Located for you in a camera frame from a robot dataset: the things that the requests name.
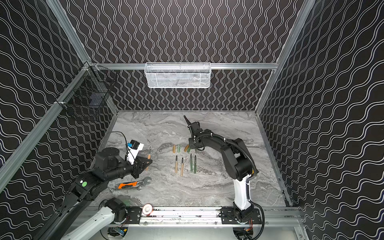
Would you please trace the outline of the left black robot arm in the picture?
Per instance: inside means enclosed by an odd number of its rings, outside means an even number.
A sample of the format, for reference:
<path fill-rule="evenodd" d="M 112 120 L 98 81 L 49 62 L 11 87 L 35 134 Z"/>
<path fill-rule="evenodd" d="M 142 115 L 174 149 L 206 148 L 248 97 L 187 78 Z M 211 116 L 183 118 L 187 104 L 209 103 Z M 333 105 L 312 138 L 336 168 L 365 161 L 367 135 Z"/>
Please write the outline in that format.
<path fill-rule="evenodd" d="M 134 156 L 127 152 L 123 159 L 117 148 L 105 148 L 98 152 L 91 170 L 80 174 L 68 191 L 63 202 L 34 237 L 35 240 L 59 240 L 78 216 L 107 189 L 110 181 L 131 175 L 138 179 L 153 160 Z"/>

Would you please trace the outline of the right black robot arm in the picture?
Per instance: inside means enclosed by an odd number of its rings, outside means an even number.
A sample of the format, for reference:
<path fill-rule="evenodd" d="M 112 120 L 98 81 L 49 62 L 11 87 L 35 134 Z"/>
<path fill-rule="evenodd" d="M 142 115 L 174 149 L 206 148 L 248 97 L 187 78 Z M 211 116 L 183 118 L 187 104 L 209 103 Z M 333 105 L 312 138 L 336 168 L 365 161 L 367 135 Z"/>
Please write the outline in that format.
<path fill-rule="evenodd" d="M 225 170 L 233 179 L 235 189 L 234 216 L 240 223 L 245 223 L 251 218 L 254 204 L 251 201 L 250 179 L 259 173 L 255 162 L 251 157 L 244 141 L 240 138 L 235 140 L 215 134 L 209 129 L 202 129 L 199 122 L 186 120 L 191 137 L 189 145 L 191 149 L 203 151 L 211 148 L 222 155 Z"/>

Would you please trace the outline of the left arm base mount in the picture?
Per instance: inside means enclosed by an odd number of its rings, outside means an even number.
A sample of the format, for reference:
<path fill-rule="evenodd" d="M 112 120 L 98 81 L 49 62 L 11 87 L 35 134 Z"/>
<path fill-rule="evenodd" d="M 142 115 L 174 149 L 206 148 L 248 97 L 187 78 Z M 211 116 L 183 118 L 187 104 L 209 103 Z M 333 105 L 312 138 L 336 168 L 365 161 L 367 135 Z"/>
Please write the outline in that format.
<path fill-rule="evenodd" d="M 126 214 L 123 219 L 122 225 L 138 225 L 142 217 L 142 208 L 140 207 L 126 207 Z"/>

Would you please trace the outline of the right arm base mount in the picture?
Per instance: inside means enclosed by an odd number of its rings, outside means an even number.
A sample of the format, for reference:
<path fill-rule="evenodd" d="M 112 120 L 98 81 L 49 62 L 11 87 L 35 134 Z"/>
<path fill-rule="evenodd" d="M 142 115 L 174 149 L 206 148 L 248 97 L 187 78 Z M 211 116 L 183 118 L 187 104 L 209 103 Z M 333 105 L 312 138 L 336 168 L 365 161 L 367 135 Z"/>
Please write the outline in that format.
<path fill-rule="evenodd" d="M 222 207 L 218 217 L 221 218 L 223 225 L 234 224 L 261 224 L 262 216 L 259 209 L 250 206 L 246 210 L 240 210 L 237 207 Z"/>

